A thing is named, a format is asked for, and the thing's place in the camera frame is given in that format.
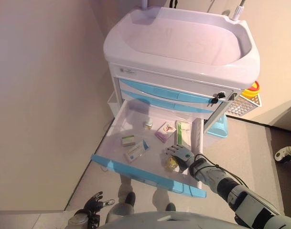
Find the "label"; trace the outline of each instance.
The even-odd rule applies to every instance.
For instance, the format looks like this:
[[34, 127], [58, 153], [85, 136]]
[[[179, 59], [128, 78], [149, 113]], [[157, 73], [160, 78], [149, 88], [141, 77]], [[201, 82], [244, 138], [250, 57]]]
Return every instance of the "label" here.
[[136, 71], [130, 68], [120, 68], [120, 72], [122, 73], [129, 73], [129, 74], [136, 74]]

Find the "gray floor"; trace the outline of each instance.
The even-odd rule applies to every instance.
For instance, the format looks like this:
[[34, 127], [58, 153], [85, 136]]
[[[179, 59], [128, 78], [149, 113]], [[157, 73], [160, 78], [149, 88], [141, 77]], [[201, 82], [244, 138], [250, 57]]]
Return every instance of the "gray floor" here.
[[[240, 176], [249, 187], [291, 217], [291, 162], [276, 165], [274, 152], [291, 145], [291, 133], [269, 129], [235, 119], [228, 119], [229, 137], [205, 140], [204, 153], [214, 162]], [[123, 201], [133, 190], [136, 193], [135, 212], [160, 211], [173, 202], [178, 211], [200, 213], [234, 222], [234, 213], [208, 187], [206, 198], [191, 198], [152, 187], [138, 181], [120, 178], [91, 162], [81, 180], [67, 211], [51, 214], [0, 216], [0, 229], [63, 229], [74, 212], [96, 192], [103, 191], [104, 199]], [[109, 208], [101, 210], [104, 224]]]

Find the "wall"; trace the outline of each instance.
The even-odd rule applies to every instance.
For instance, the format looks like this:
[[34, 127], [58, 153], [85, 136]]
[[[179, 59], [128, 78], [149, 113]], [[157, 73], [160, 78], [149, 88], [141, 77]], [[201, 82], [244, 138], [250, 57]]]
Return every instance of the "wall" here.
[[[149, 0], [169, 7], [168, 0]], [[233, 15], [240, 0], [178, 0], [177, 8]], [[246, 0], [241, 15], [260, 53], [263, 106], [243, 118], [291, 130], [291, 0]]]
[[88, 0], [0, 0], [0, 210], [63, 210], [112, 114]]

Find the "robotic arm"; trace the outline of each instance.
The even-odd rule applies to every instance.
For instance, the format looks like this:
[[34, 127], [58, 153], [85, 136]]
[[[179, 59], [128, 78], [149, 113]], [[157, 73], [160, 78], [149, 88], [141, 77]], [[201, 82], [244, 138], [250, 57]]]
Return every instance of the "robotic arm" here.
[[201, 155], [196, 160], [198, 155], [181, 145], [168, 148], [166, 153], [176, 159], [181, 170], [189, 168], [193, 178], [223, 198], [235, 212], [237, 224], [252, 229], [291, 229], [291, 218], [280, 215], [271, 203], [243, 185], [238, 177], [241, 184], [236, 182], [219, 165], [209, 164]]

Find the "black cable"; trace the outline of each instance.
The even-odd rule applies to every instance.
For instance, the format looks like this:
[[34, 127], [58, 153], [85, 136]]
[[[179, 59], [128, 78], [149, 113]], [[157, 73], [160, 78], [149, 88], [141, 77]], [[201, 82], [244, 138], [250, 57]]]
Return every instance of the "black cable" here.
[[202, 156], [202, 157], [206, 158], [207, 161], [209, 161], [212, 165], [215, 165], [212, 161], [210, 161], [210, 160], [209, 160], [205, 155], [203, 155], [203, 154], [196, 154], [195, 157], [194, 157], [194, 161], [196, 161], [196, 157], [197, 157], [197, 156]]
[[202, 168], [200, 168], [199, 170], [197, 170], [195, 173], [194, 173], [194, 177], [195, 177], [195, 175], [201, 170], [201, 169], [203, 169], [203, 168], [208, 168], [208, 167], [216, 167], [216, 168], [219, 168], [219, 169], [221, 169], [221, 170], [223, 170], [224, 172], [227, 172], [228, 174], [230, 174], [231, 176], [233, 176], [241, 185], [245, 185], [247, 188], [248, 188], [248, 186], [245, 184], [245, 182], [240, 178], [240, 177], [238, 177], [237, 175], [235, 175], [235, 174], [233, 174], [233, 173], [231, 173], [231, 172], [229, 172], [227, 169], [225, 169], [225, 168], [223, 168], [223, 167], [221, 167], [221, 166], [219, 166], [218, 164], [214, 164], [212, 161], [210, 161], [205, 155], [203, 155], [203, 154], [196, 154], [195, 155], [195, 157], [194, 157], [194, 161], [196, 161], [196, 157], [197, 156], [202, 156], [202, 157], [204, 157], [208, 162], [210, 162], [211, 164], [212, 164], [212, 166], [205, 166], [205, 167], [202, 167]]
[[[178, 0], [175, 0], [175, 5], [174, 5], [174, 8], [177, 7], [177, 4], [178, 4]], [[169, 5], [170, 8], [173, 8], [173, 0], [170, 0], [170, 5]]]

